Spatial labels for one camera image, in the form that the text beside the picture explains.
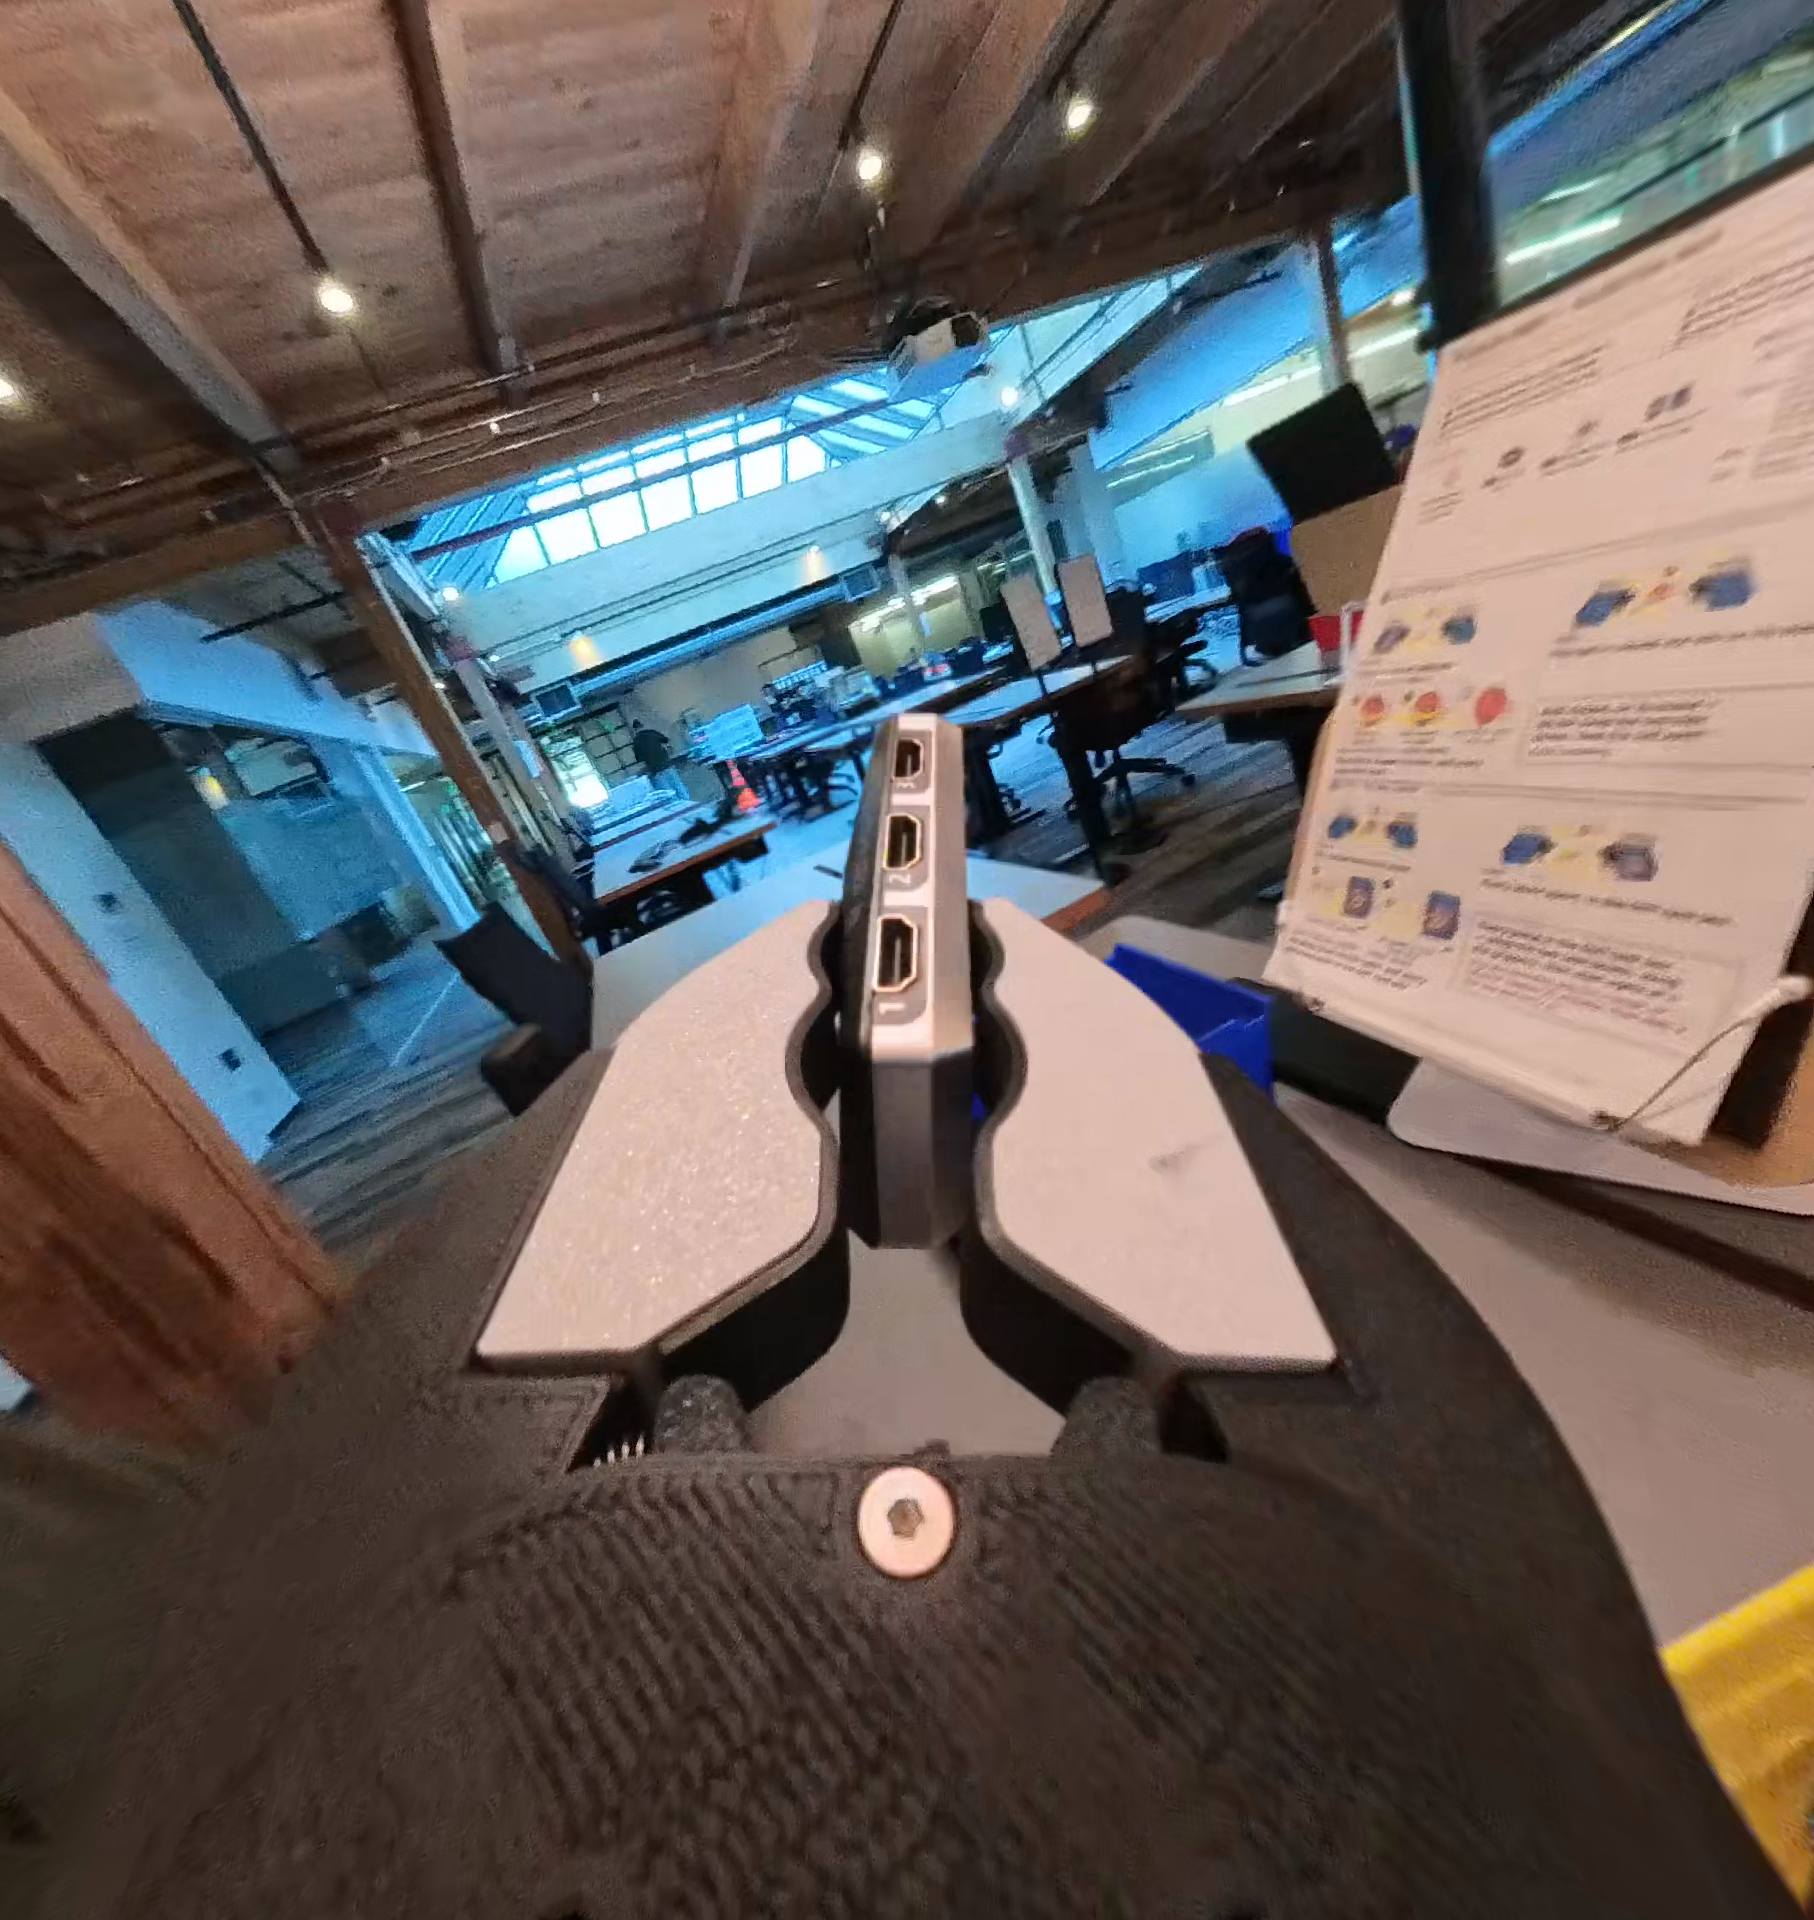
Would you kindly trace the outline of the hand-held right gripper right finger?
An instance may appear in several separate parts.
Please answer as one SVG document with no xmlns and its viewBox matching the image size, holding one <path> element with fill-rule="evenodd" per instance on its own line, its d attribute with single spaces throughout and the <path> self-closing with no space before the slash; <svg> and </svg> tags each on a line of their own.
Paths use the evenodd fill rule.
<svg viewBox="0 0 1814 1920">
<path fill-rule="evenodd" d="M 991 1066 L 958 1301 L 1044 1406 L 1090 1380 L 1165 1403 L 1210 1378 L 1311 1380 L 1337 1342 L 1206 1054 L 1126 975 L 979 904 Z"/>
</svg>

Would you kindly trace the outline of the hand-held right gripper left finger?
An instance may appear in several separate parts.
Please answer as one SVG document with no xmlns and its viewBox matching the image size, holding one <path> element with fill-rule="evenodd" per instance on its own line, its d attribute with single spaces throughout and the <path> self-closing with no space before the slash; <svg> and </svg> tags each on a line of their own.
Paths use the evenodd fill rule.
<svg viewBox="0 0 1814 1920">
<path fill-rule="evenodd" d="M 479 1374 L 601 1378 L 649 1406 L 706 1378 L 752 1412 L 827 1353 L 849 1235 L 808 1066 L 830 1053 L 837 918 L 801 903 L 605 1053 L 472 1337 Z"/>
</svg>

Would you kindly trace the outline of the blue bin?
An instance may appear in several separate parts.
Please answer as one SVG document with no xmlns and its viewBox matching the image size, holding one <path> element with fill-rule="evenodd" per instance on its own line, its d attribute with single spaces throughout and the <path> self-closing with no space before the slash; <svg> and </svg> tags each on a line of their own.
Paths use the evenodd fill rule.
<svg viewBox="0 0 1814 1920">
<path fill-rule="evenodd" d="M 1106 968 L 1159 1006 L 1202 1054 L 1231 1062 L 1259 1096 L 1272 1098 L 1277 1062 L 1266 993 L 1131 943 L 1117 943 Z"/>
</svg>

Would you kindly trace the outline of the black HDMI switch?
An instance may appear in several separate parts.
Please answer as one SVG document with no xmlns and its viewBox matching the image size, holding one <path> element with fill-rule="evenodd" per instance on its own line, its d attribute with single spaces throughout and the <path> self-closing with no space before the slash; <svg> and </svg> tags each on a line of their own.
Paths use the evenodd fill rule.
<svg viewBox="0 0 1814 1920">
<path fill-rule="evenodd" d="M 970 1215 L 971 904 L 961 732 L 923 711 L 875 737 L 840 875 L 843 1220 L 933 1251 Z"/>
</svg>

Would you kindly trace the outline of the yellow bin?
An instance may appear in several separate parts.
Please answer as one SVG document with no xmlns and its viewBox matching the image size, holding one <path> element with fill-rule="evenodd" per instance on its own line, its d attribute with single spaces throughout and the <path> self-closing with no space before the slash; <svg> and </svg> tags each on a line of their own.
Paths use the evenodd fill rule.
<svg viewBox="0 0 1814 1920">
<path fill-rule="evenodd" d="M 1814 1901 L 1814 1562 L 1663 1646 L 1713 1772 L 1770 1868 Z"/>
</svg>

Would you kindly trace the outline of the grey desk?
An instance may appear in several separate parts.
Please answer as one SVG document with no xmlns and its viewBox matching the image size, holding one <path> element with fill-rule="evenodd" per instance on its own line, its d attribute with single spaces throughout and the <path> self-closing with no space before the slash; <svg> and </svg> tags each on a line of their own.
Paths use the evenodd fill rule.
<svg viewBox="0 0 1814 1920">
<path fill-rule="evenodd" d="M 1516 1359 L 1660 1641 L 1814 1562 L 1811 1312 L 1306 1092 L 1277 1101 Z M 750 1437 L 822 1457 L 1044 1451 L 1058 1416 L 970 1344 L 939 1260 L 854 1251 L 840 1342 Z"/>
</svg>

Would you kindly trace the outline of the black office chair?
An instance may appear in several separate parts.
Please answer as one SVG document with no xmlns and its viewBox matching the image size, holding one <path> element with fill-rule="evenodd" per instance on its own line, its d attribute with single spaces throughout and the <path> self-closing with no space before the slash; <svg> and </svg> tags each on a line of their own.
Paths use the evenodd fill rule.
<svg viewBox="0 0 1814 1920">
<path fill-rule="evenodd" d="M 1165 758 L 1131 758 L 1126 749 L 1170 722 L 1189 697 L 1189 666 L 1198 659 L 1195 641 L 1148 636 L 1144 650 L 1128 651 L 1113 671 L 1088 681 L 1074 694 L 1069 732 L 1090 762 L 1090 779 L 1131 807 L 1131 776 L 1165 776 L 1180 790 L 1198 779 Z"/>
<path fill-rule="evenodd" d="M 593 1049 L 593 969 L 555 962 L 502 904 L 432 946 L 510 1024 L 479 1073 L 510 1117 L 527 1116 Z"/>
</svg>

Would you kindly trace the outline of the wooden pillar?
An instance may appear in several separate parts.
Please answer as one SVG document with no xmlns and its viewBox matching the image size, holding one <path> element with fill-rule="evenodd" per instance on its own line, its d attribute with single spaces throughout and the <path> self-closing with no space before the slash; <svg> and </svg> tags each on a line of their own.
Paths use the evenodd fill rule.
<svg viewBox="0 0 1814 1920">
<path fill-rule="evenodd" d="M 0 1359 L 77 1428 L 209 1451 L 347 1293 L 0 844 Z"/>
</svg>

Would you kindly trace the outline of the printed instruction sheet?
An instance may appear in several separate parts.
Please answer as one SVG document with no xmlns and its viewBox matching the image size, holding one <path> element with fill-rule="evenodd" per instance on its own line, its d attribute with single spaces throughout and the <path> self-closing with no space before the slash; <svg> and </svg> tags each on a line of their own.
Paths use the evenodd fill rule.
<svg viewBox="0 0 1814 1920">
<path fill-rule="evenodd" d="M 1814 903 L 1814 156 L 1436 357 L 1266 982 L 1698 1146 Z"/>
</svg>

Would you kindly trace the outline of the black monitor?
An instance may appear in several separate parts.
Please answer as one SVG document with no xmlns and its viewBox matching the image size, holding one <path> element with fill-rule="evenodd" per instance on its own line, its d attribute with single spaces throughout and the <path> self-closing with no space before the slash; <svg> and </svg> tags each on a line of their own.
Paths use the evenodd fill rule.
<svg viewBox="0 0 1814 1920">
<path fill-rule="evenodd" d="M 1246 437 L 1246 456 L 1294 517 L 1330 516 L 1398 483 L 1375 412 L 1352 379 Z"/>
</svg>

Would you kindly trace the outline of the ceiling projector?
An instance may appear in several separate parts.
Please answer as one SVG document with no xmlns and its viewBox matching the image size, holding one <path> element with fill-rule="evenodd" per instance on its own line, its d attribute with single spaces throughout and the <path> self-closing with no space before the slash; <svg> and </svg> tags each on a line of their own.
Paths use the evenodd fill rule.
<svg viewBox="0 0 1814 1920">
<path fill-rule="evenodd" d="M 953 301 L 904 301 L 884 336 L 884 364 L 896 389 L 953 385 L 989 354 L 989 328 Z"/>
</svg>

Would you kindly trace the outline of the black framed glass panel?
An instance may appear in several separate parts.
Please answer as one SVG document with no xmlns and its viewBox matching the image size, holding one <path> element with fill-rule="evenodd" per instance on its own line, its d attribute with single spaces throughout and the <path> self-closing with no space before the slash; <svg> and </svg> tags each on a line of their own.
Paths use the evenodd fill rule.
<svg viewBox="0 0 1814 1920">
<path fill-rule="evenodd" d="M 1403 177 L 1422 218 L 1422 351 L 1436 354 L 1510 298 L 1510 225 L 1605 173 L 1626 147 L 1779 52 L 1806 51 L 1814 3 L 1602 3 L 1602 43 L 1490 127 L 1485 38 L 1471 3 L 1398 3 Z"/>
</svg>

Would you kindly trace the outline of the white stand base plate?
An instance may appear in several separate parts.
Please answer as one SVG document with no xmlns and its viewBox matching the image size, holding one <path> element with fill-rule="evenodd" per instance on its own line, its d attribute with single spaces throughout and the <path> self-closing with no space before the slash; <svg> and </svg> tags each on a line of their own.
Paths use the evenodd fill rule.
<svg viewBox="0 0 1814 1920">
<path fill-rule="evenodd" d="M 1814 1180 L 1804 1187 L 1759 1187 L 1713 1178 L 1650 1146 L 1536 1110 L 1432 1062 L 1414 1069 L 1385 1124 L 1396 1142 L 1432 1155 L 1814 1220 Z"/>
</svg>

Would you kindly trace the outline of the wooden support post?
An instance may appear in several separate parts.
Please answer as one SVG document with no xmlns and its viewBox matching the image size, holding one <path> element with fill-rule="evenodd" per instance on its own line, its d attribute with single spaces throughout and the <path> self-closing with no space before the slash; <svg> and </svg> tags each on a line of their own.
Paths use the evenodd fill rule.
<svg viewBox="0 0 1814 1920">
<path fill-rule="evenodd" d="M 475 753 L 454 708 L 449 705 L 432 661 L 408 628 L 388 587 L 377 578 L 367 558 L 364 530 L 344 501 L 319 501 L 303 524 L 324 550 L 327 572 L 351 601 L 372 651 L 386 661 L 388 678 L 412 711 L 423 734 L 432 741 L 445 776 L 461 792 L 475 826 L 484 834 L 490 851 L 502 859 L 533 926 L 555 962 L 575 975 L 587 968 L 587 952 L 566 920 L 552 891 L 525 867 L 525 840 L 514 831 L 510 811 L 502 803 L 480 758 Z"/>
</svg>

